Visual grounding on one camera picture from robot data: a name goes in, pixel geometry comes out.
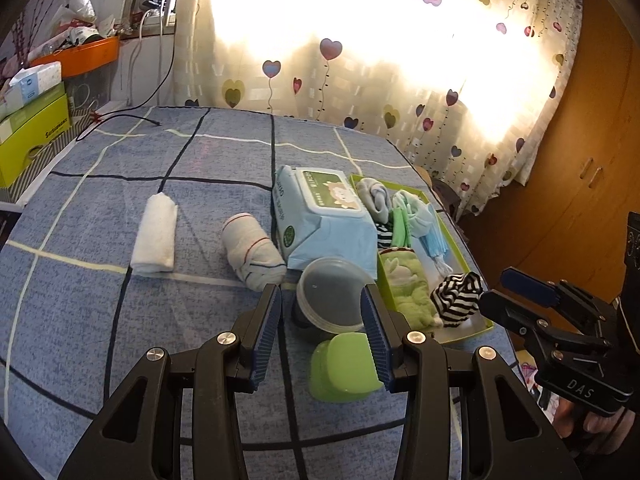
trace plastic container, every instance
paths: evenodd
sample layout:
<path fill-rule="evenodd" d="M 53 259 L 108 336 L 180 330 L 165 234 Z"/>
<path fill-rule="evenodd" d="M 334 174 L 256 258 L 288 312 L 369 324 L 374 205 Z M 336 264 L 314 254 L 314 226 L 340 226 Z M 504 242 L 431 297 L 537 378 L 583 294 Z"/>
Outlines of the plastic container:
<path fill-rule="evenodd" d="M 74 46 L 50 56 L 34 59 L 31 62 L 31 66 L 59 61 L 62 63 L 62 79 L 65 79 L 89 72 L 111 61 L 116 61 L 119 51 L 120 40 L 115 36 L 86 45 Z"/>
<path fill-rule="evenodd" d="M 332 256 L 311 262 L 296 287 L 292 320 L 301 336 L 318 343 L 363 328 L 360 293 L 374 280 L 359 266 Z"/>

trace curtain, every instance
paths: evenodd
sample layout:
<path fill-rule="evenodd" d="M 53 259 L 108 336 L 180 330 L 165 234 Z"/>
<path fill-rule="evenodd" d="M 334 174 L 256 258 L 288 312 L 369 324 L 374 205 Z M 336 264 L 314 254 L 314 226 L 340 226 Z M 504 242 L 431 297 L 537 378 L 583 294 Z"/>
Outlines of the curtain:
<path fill-rule="evenodd" d="M 178 0 L 178 104 L 386 137 L 479 213 L 525 184 L 582 0 Z"/>

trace rolled sock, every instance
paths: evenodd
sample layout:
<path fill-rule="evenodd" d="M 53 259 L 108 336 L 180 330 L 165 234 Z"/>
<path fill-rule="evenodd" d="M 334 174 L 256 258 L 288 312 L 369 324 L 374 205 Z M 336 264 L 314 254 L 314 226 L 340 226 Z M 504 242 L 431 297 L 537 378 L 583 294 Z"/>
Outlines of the rolled sock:
<path fill-rule="evenodd" d="M 149 197 L 131 255 L 135 272 L 174 270 L 175 223 L 178 206 L 164 193 Z"/>
<path fill-rule="evenodd" d="M 287 266 L 254 216 L 239 213 L 222 227 L 222 243 L 229 265 L 251 290 L 262 292 L 268 283 L 279 285 Z"/>
<path fill-rule="evenodd" d="M 374 222 L 379 224 L 389 222 L 391 198 L 386 187 L 375 178 L 363 178 L 356 184 L 356 191 Z"/>

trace cabinet handle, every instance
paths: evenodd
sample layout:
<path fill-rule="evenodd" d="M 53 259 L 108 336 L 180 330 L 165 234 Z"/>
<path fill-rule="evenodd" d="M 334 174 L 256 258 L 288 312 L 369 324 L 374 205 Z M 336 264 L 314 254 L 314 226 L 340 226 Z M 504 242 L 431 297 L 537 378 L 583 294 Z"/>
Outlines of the cabinet handle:
<path fill-rule="evenodd" d="M 587 171 L 589 171 L 589 168 L 591 167 L 592 164 L 593 164 L 593 157 L 590 156 L 587 159 L 587 162 L 584 163 L 584 166 L 582 167 L 582 171 L 580 172 L 581 179 L 587 175 Z"/>
<path fill-rule="evenodd" d="M 602 166 L 598 166 L 598 168 L 596 169 L 596 172 L 593 174 L 593 176 L 591 177 L 591 180 L 589 181 L 589 185 L 587 186 L 589 189 L 593 187 L 593 184 L 595 183 L 597 176 L 601 172 L 602 172 Z"/>

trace tissue box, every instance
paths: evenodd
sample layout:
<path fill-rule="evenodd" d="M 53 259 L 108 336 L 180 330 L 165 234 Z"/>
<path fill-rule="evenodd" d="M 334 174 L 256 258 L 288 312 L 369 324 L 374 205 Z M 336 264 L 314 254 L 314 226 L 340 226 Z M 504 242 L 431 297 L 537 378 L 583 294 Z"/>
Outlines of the tissue box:
<path fill-rule="evenodd" d="M 0 144 L 6 142 L 9 137 L 23 127 L 29 120 L 50 104 L 60 99 L 63 95 L 65 95 L 65 85 L 64 83 L 59 83 L 51 90 L 31 101 L 24 108 L 14 112 L 4 121 L 0 122 Z"/>
<path fill-rule="evenodd" d="M 378 270 L 378 232 L 341 171 L 282 166 L 273 200 L 280 251 L 289 269 L 336 256 L 372 278 Z"/>
<path fill-rule="evenodd" d="M 9 89 L 2 98 L 5 106 L 0 107 L 0 120 L 23 108 L 61 81 L 62 65 L 59 62 L 20 70 L 11 79 Z"/>
<path fill-rule="evenodd" d="M 63 94 L 0 144 L 0 187 L 11 186 L 38 153 L 46 150 L 69 126 L 69 110 Z"/>

